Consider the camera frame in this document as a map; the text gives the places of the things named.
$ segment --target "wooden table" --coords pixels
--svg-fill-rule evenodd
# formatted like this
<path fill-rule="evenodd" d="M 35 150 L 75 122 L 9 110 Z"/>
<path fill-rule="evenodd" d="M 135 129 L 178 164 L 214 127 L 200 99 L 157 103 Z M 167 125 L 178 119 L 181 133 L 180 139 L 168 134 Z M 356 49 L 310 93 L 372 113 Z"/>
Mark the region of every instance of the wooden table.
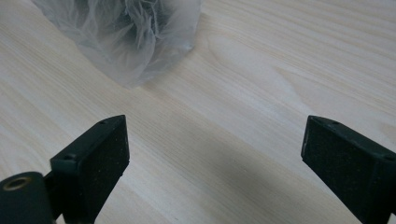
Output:
<path fill-rule="evenodd" d="M 46 174 L 119 114 L 131 163 L 97 223 L 359 223 L 302 162 L 304 126 L 396 150 L 396 2 L 206 0 L 195 49 L 128 90 L 29 0 L 0 1 L 0 179 Z"/>

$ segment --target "black plastic part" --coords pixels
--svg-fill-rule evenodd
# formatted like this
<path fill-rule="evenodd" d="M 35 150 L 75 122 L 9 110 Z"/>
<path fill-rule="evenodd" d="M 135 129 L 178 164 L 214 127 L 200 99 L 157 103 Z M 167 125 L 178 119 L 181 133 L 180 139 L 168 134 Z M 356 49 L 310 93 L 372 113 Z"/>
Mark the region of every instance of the black plastic part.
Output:
<path fill-rule="evenodd" d="M 0 182 L 1 224 L 52 224 L 50 201 L 43 175 L 11 176 Z"/>
<path fill-rule="evenodd" d="M 53 157 L 65 222 L 93 223 L 128 163 L 125 116 L 96 123 Z"/>
<path fill-rule="evenodd" d="M 396 202 L 396 154 L 347 126 L 309 116 L 303 161 L 362 223 L 387 223 Z"/>
<path fill-rule="evenodd" d="M 63 195 L 61 193 L 61 186 L 55 184 L 55 177 L 53 172 L 49 172 L 44 176 L 47 194 L 49 195 L 49 203 L 52 210 L 52 217 L 56 220 L 63 211 Z"/>

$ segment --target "translucent plastic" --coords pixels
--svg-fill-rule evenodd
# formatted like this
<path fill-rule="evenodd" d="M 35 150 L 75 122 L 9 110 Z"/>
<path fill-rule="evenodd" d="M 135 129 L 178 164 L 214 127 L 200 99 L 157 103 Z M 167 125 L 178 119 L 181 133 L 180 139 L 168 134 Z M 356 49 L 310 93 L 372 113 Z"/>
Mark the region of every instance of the translucent plastic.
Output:
<path fill-rule="evenodd" d="M 133 87 L 193 47 L 202 0 L 33 0 L 106 75 Z"/>

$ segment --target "screw hole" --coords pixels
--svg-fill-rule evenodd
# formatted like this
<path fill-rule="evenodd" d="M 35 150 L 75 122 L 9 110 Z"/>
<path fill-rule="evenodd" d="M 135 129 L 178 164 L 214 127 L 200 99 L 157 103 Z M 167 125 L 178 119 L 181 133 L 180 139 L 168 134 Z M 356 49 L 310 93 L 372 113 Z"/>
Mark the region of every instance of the screw hole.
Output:
<path fill-rule="evenodd" d="M 67 154 L 64 156 L 64 160 L 66 161 L 73 161 L 76 158 L 75 154 Z"/>
<path fill-rule="evenodd" d="M 12 190 L 16 190 L 16 189 L 21 189 L 24 186 L 26 186 L 27 184 L 29 184 L 29 182 L 32 179 L 30 177 L 27 176 L 23 176 L 23 177 L 18 177 L 16 179 L 10 180 L 8 181 L 4 186 L 3 186 L 3 190 L 5 191 L 12 191 Z"/>

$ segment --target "plastic bag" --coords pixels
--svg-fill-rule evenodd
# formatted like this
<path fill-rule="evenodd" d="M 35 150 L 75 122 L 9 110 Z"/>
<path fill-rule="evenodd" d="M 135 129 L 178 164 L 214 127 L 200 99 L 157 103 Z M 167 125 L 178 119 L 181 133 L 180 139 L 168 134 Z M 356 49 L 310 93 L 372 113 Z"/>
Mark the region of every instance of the plastic bag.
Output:
<path fill-rule="evenodd" d="M 202 0 L 33 0 L 106 75 L 132 87 L 193 47 Z"/>

